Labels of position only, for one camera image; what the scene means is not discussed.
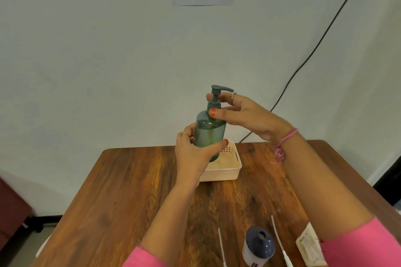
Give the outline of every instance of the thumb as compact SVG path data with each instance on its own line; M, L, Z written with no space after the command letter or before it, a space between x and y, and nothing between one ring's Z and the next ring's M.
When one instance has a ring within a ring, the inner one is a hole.
M212 158L213 155L219 153L221 150L224 150L225 147L227 147L227 145L228 145L228 140L223 139L220 142L202 148L202 150L208 156L208 158Z
M209 115L218 120L225 120L230 125L240 125L243 114L240 111L231 111L228 109L210 109Z

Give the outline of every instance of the forearm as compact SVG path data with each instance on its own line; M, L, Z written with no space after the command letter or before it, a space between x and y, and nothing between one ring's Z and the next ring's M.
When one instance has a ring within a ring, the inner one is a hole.
M175 185L142 240L142 247L172 266L183 244L194 188Z
M299 133L281 146L283 161L308 218L322 240L329 240L367 223L372 214L328 168Z

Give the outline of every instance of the hand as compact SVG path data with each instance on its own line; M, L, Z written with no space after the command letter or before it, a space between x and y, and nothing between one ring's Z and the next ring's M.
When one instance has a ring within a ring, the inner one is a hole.
M206 99L213 99L213 94L207 94ZM210 109L209 115L213 118L225 120L231 125L243 126L261 139L276 141L292 129L292 126L283 118L271 113L248 97L231 93L223 93L218 96L221 102L227 102L232 107L222 109Z
M177 181L176 185L185 185L195 189L199 185L199 178L206 170L209 160L213 155L219 153L228 145L228 140L223 139L213 145L198 148L195 147L193 136L195 133L195 124L185 127L184 132L191 136L178 133L176 141L176 159L177 159Z

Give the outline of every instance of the teal pump bottle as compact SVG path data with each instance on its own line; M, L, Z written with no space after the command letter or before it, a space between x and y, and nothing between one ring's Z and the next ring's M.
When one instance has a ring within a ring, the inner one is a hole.
M197 147L206 147L211 144L217 143L224 138L224 131L227 122L224 120L217 120L209 116L210 109L220 109L221 103L218 100L218 96L221 91L234 92L233 89L227 87L221 87L217 85L212 86L213 99L207 104L207 110L200 112L197 116L197 124L195 127L195 142L194 145ZM210 161L213 162L218 158L217 153Z

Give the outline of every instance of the left hand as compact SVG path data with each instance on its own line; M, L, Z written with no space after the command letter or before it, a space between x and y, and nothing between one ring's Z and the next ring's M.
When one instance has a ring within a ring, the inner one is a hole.
M187 185L194 189L198 187L199 178L206 170L209 160L228 145L228 140L223 139L204 148L195 147L191 143L195 133L195 125L196 123L192 123L183 131L190 135L190 138L181 132L177 134L175 148L177 159L176 185Z

